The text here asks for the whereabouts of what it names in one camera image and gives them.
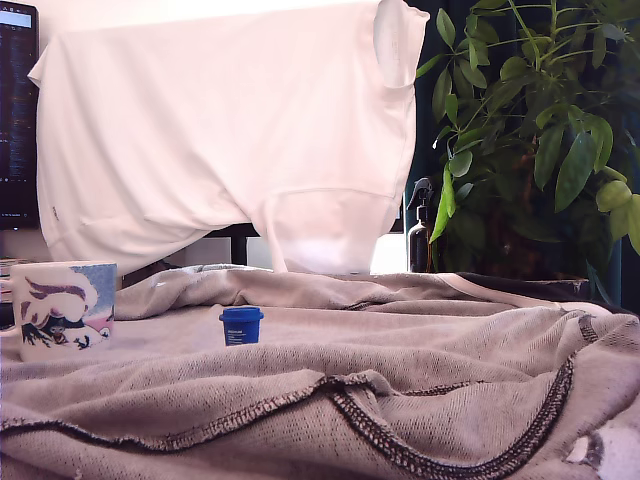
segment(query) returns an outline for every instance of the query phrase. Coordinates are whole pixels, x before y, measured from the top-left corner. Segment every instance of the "ceramic mug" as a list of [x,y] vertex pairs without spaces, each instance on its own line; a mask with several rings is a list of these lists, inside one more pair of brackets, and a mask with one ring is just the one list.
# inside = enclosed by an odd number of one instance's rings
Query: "ceramic mug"
[[22,335],[23,361],[44,361],[107,348],[114,325],[116,264],[30,263],[0,279],[13,298],[15,326],[0,337]]

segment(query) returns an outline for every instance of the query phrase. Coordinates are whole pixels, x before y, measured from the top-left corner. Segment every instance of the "spray bottle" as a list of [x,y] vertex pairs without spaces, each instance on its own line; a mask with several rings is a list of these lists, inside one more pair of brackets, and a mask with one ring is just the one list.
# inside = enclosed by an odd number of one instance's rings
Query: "spray bottle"
[[418,223],[409,230],[409,271],[415,273],[433,273],[431,254],[431,233],[433,224],[430,221],[431,200],[434,188],[429,177],[416,182],[408,210],[418,209]]

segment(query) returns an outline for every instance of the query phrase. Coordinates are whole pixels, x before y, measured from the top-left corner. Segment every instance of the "white t-shirt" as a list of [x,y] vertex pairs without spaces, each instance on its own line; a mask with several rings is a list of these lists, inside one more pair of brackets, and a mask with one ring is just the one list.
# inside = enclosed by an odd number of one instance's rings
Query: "white t-shirt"
[[31,72],[53,258],[126,274],[251,221],[275,270],[368,271],[428,18],[383,0],[54,38]]

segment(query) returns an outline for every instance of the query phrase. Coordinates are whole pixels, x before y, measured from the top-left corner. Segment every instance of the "gray blanket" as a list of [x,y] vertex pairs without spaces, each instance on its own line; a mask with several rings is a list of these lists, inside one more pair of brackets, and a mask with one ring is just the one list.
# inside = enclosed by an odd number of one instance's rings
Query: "gray blanket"
[[[162,272],[119,292],[107,352],[3,341],[1,478],[640,478],[638,318],[482,297]],[[220,305],[245,304],[260,343],[225,347]]]

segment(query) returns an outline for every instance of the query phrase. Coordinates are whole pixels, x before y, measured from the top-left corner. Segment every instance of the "blue jar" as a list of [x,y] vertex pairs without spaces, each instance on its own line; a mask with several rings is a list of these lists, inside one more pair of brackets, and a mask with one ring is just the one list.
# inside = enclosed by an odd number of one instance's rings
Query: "blue jar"
[[229,347],[258,343],[260,320],[264,313],[258,307],[225,308],[220,315],[224,325],[224,341]]

